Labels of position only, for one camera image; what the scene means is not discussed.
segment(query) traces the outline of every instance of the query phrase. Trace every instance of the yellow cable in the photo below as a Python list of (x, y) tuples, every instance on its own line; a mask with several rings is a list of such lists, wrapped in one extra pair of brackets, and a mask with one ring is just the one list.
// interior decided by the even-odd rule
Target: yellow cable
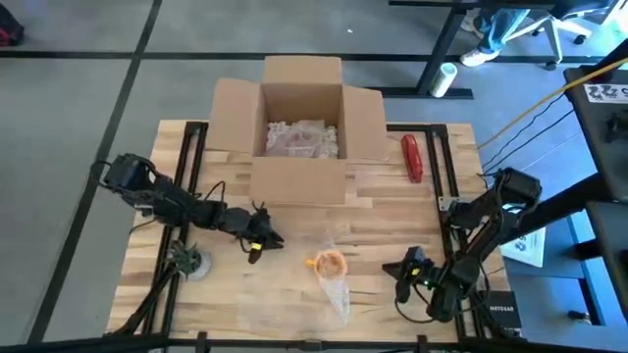
[(486, 142), (480, 144), (478, 146), (478, 149), (481, 149), (483, 147), (485, 147), (486, 145), (488, 145), (489, 143), (495, 141), (498, 137), (500, 137), (506, 130), (508, 130), (509, 128), (511, 128), (513, 125), (517, 124), (520, 120), (522, 120), (523, 118), (525, 118), (528, 114), (530, 114), (531, 112), (533, 112), (535, 109), (539, 108), (539, 106), (541, 106), (543, 103), (549, 101), (552, 97), (555, 97), (556, 95), (566, 91), (569, 88), (575, 87), (583, 82), (588, 81), (589, 79), (599, 76), (607, 71), (613, 70), (619, 66), (622, 66), (624, 64), (628, 63), (628, 58), (620, 60), (618, 62), (612, 63), (606, 67), (603, 67), (595, 72), (592, 72), (586, 76), (582, 76), (578, 79), (576, 79), (575, 81), (565, 84), (564, 86), (558, 88), (555, 92), (550, 93), (548, 96), (546, 96), (545, 98), (543, 98), (541, 101), (539, 101), (539, 103), (535, 104), (534, 106), (532, 106), (532, 108), (528, 109), (527, 111), (523, 112), (520, 116), (518, 116), (516, 119), (514, 119), (512, 122), (506, 124), (506, 126), (504, 126), (498, 133), (494, 134), (491, 138), (489, 138)]

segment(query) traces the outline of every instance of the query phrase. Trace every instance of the jeans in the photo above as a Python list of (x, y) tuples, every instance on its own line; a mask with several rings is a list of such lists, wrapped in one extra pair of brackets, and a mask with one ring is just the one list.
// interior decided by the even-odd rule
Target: jeans
[(482, 9), (473, 25), (484, 38), (478, 44), (478, 50), (493, 54), (505, 46), (505, 39), (517, 29), (528, 16), (528, 9)]

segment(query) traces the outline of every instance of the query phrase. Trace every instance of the chair wheel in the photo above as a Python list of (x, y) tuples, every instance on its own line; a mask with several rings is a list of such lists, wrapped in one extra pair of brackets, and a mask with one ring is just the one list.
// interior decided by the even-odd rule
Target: chair wheel
[(577, 45), (580, 45), (580, 44), (582, 44), (582, 43), (584, 43), (584, 42), (585, 42), (585, 39), (587, 39), (587, 37), (586, 37), (586, 36), (584, 36), (584, 35), (582, 35), (582, 34), (580, 34), (580, 35), (578, 35), (578, 36), (576, 37), (576, 39), (574, 39), (574, 40), (573, 40), (573, 43), (574, 43), (574, 44), (577, 44)]
[(548, 63), (546, 63), (546, 70), (547, 71), (554, 71), (554, 70), (556, 70), (556, 65), (557, 65), (556, 62), (548, 62)]

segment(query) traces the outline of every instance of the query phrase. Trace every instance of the desk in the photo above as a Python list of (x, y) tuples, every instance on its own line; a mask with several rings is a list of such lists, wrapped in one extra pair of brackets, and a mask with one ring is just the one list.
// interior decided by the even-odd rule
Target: desk
[[(389, 0), (392, 6), (432, 6), (449, 7), (443, 29), (434, 45), (432, 55), (428, 61), (416, 87), (381, 87), (384, 97), (388, 98), (434, 98), (430, 92), (430, 86), (434, 81), (439, 67), (445, 60), (445, 55), (453, 42), (455, 34), (460, 29), (462, 20), (467, 10), (475, 8), (521, 8), (521, 9), (551, 9), (551, 0)], [(443, 98), (448, 99), (473, 99), (473, 91), (470, 88), (451, 87)]]
[[(162, 121), (159, 125), (150, 159), (163, 174), (175, 174), (184, 129), (183, 121)], [(446, 130), (459, 191), (462, 196), (477, 196), (484, 191), (484, 184), (476, 176), (480, 160), (472, 128), (447, 125)], [(199, 249), (208, 250), (214, 267), (202, 281), (180, 283), (171, 337), (196, 337), (204, 330), (212, 339), (242, 341), (414, 342), (417, 334), (425, 334), (434, 342), (457, 341), (454, 321), (416, 325), (404, 320), (393, 306), (394, 279), (381, 269), (384, 263), (399, 261), (409, 246), (417, 244), (437, 264), (444, 260), (426, 134), (415, 133), (423, 157), (423, 182), (411, 184), (407, 181), (399, 143), (405, 133), (389, 132), (391, 154), (387, 161), (349, 161), (345, 204), (267, 204), (273, 227), (286, 239), (286, 248), (265, 252), (255, 265), (246, 262), (246, 256), (231, 236), (191, 227), (187, 243), (197, 243)], [(441, 148), (436, 149), (436, 157), (440, 161), (442, 182), (447, 185)], [(204, 151), (198, 175), (198, 192), (206, 192), (219, 180), (225, 180), (226, 202), (231, 207), (251, 209), (247, 196), (250, 156)], [(137, 223), (144, 221), (141, 217), (136, 219)], [(333, 328), (333, 322), (329, 321), (319, 326), (312, 320), (320, 318), (322, 313), (317, 312), (320, 305), (310, 304), (327, 302), (316, 278), (303, 262), (306, 256), (313, 255), (312, 249), (322, 238), (325, 229), (321, 225), (326, 225), (348, 263), (351, 314), (344, 328)], [(118, 328), (148, 292), (161, 229), (160, 225), (152, 224), (131, 235), (108, 330)], [(485, 262), (487, 272), (502, 266), (498, 250)], [(256, 286), (266, 279), (270, 282), (265, 287), (269, 291), (259, 290)], [(498, 272), (490, 279), (492, 289), (509, 290), (505, 272)], [(283, 291), (281, 302), (271, 294), (278, 290)], [(429, 298), (430, 292), (422, 290)], [(245, 301), (247, 295), (257, 296), (257, 308), (247, 306), (250, 304)], [(426, 318), (425, 305), (416, 295), (412, 295), (410, 304), (404, 308), (408, 315)], [(467, 331), (471, 332), (471, 316), (467, 313), (464, 319)], [(331, 323), (332, 329), (321, 329), (327, 323)]]
[[(572, 82), (584, 74), (580, 69), (567, 69), (564, 75), (567, 82)], [(618, 70), (614, 72), (609, 83), (628, 84), (628, 71)], [(508, 239), (514, 239), (522, 234), (547, 226), (585, 208), (590, 216), (595, 216), (595, 219), (591, 217), (592, 223), (595, 221), (602, 225), (612, 222), (616, 227), (617, 222), (621, 221), (621, 218), (617, 216), (609, 221), (602, 212), (597, 211), (608, 209), (609, 212), (616, 213), (616, 210), (608, 208), (609, 206), (595, 206), (598, 204), (594, 204), (594, 206), (589, 207), (588, 203), (592, 201), (598, 203), (628, 202), (628, 140), (616, 139), (611, 143), (604, 141), (606, 121), (611, 118), (614, 112), (628, 110), (628, 104), (592, 103), (588, 100), (583, 85), (571, 88), (567, 92), (567, 97), (573, 104), (576, 117), (598, 171), (540, 203), (535, 212), (526, 216), (519, 229)], [(614, 248), (615, 246), (626, 244), (612, 239), (613, 235), (611, 234), (618, 235), (616, 232), (598, 233), (596, 231), (596, 239), (576, 244), (575, 255), (580, 260), (604, 257), (620, 306), (624, 315), (628, 317), (628, 280), (625, 278), (627, 265), (617, 261), (613, 255), (622, 250)]]

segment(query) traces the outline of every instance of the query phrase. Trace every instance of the orange object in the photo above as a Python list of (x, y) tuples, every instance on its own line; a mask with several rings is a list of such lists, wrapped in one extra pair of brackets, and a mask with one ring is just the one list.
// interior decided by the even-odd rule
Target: orange object
[(411, 134), (406, 134), (401, 139), (401, 150), (405, 159), (405, 168), (408, 169), (408, 177), (410, 182), (421, 182), (423, 177), (423, 163), (421, 162), (421, 154), (419, 153), (419, 145), (416, 138)]
[(339, 250), (321, 251), (314, 260), (307, 260), (305, 264), (322, 279), (341, 279), (347, 272), (346, 260)]

